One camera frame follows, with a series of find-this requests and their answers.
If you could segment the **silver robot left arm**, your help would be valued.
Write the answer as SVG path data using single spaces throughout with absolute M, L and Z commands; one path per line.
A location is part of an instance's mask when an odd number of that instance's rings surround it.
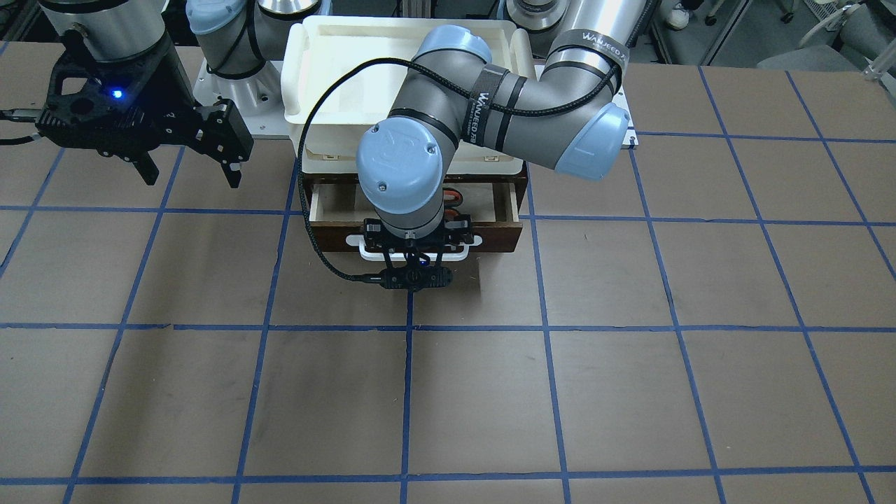
M 507 16 L 548 38 L 537 78 L 497 66 L 489 46 L 448 24 L 426 35 L 387 118 L 363 134 L 360 187 L 377 212 L 359 244 L 384 261 L 424 249 L 468 250 L 470 220 L 446 223 L 445 176 L 461 143 L 579 176 L 604 178 L 623 146 L 629 112 L 614 103 L 629 51 L 654 1 L 511 1 Z

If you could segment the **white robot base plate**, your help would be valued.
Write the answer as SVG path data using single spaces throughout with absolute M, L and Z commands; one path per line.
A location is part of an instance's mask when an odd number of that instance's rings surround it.
M 202 61 L 193 96 L 204 106 L 230 99 L 255 139 L 286 139 L 289 128 L 281 96 L 282 61 L 267 62 L 255 76 L 230 80 L 207 71 Z

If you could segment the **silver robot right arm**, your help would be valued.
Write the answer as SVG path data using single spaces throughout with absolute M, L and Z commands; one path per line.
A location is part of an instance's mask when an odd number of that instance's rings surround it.
M 41 1 L 64 45 L 41 111 L 29 120 L 64 148 L 131 163 L 152 186 L 151 151 L 185 146 L 220 163 L 237 188 L 253 150 L 249 117 L 281 102 L 283 60 L 293 25 L 329 15 L 330 1 L 189 1 L 189 28 L 204 51 L 212 102 L 193 94 L 161 10 L 151 1 Z

